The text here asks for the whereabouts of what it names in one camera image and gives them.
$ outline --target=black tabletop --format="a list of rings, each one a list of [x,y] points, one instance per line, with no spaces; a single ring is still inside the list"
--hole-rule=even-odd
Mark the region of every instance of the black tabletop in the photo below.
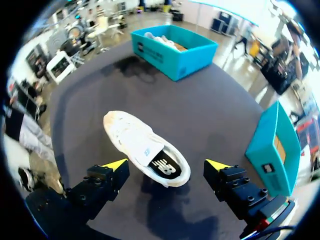
[[[165,188],[130,162],[130,177],[118,197],[88,222],[90,227],[123,240],[239,238],[246,223],[217,200],[203,166],[207,158],[240,165],[260,185],[244,153],[262,109],[217,65],[173,82],[135,57],[127,42],[66,77],[49,107],[54,153],[66,187],[82,181],[92,165],[126,157],[103,127],[103,116],[111,110],[141,119],[190,165],[187,184]]]

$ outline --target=shoe tongue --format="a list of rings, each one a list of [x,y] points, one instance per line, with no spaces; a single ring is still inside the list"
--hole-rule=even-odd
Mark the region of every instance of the shoe tongue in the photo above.
[[[126,148],[127,153],[144,167],[147,167],[165,147],[164,144],[148,138],[143,132],[134,130],[124,132],[120,142]]]

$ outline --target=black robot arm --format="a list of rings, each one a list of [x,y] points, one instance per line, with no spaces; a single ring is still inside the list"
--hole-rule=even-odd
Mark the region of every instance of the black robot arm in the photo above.
[[[115,200],[129,175],[127,159],[95,165],[87,170],[82,182],[65,190],[65,196],[51,188],[37,189],[26,198],[26,204],[48,238],[92,237],[94,230],[86,223],[98,215],[107,201]],[[99,236],[114,239],[102,233]]]
[[[241,239],[254,232],[279,227],[295,206],[293,201],[281,195],[268,200],[267,189],[250,182],[246,172],[238,165],[228,166],[209,159],[204,162],[203,176],[218,200],[225,201],[236,217],[247,223]],[[277,231],[259,239],[272,240],[279,235]]]

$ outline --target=sneaker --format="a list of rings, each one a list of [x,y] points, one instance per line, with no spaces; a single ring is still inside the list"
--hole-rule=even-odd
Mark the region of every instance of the sneaker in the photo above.
[[[28,169],[20,168],[18,169],[18,173],[20,175],[20,186],[27,190],[28,192],[32,192],[35,187],[34,177]]]
[[[169,142],[150,126],[124,111],[109,111],[103,126],[113,145],[151,179],[167,187],[180,187],[190,178],[190,166]]]

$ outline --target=teal bin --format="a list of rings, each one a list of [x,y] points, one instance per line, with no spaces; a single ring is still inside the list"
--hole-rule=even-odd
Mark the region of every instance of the teal bin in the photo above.
[[[150,32],[155,37],[163,35],[184,48],[178,51],[156,40],[145,37]],[[175,25],[162,25],[140,29],[131,33],[135,54],[145,59],[171,80],[178,81],[195,71],[212,64],[218,44],[193,31]]]
[[[292,194],[300,154],[296,131],[277,101],[262,113],[245,152],[271,196]]]

